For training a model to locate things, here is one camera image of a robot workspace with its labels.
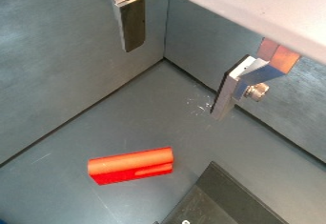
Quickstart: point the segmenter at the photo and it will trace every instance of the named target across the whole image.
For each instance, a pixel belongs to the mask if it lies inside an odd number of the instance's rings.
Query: scratch mark
[[[116,215],[113,214],[113,212],[112,212],[112,211],[109,210],[109,208],[107,207],[107,205],[105,205],[103,199],[100,198],[100,196],[97,195],[97,193],[96,193],[93,187],[91,187],[91,189],[92,189],[92,192],[93,192],[93,194],[95,194],[95,196],[96,196],[99,202],[101,203],[103,207],[107,209],[109,215],[112,215],[112,217],[113,217],[113,219],[116,220],[117,223],[123,224],[123,223],[119,221],[119,219],[117,219]]]
[[[204,111],[204,108],[202,106],[198,106],[198,108],[200,108]]]
[[[207,125],[206,128],[204,128],[204,130],[207,131],[210,128],[211,128],[211,125]]]
[[[36,164],[36,162],[39,162],[40,160],[43,160],[45,157],[48,157],[51,155],[51,153],[48,153],[44,157],[41,157],[40,159],[37,159],[36,161],[33,161],[32,163],[30,163],[30,165],[33,165],[33,164]]]
[[[204,220],[206,220],[206,216],[203,215],[203,216],[200,217],[200,219],[199,219],[199,224],[202,224],[202,223],[204,222]]]

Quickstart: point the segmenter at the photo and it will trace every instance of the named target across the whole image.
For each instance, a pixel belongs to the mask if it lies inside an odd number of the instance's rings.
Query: white overhead panel
[[[189,0],[326,64],[326,0]]]

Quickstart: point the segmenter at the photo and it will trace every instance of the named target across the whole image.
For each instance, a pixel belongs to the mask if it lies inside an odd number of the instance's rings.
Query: red block
[[[125,153],[88,161],[88,175],[96,184],[109,184],[172,172],[172,148]]]

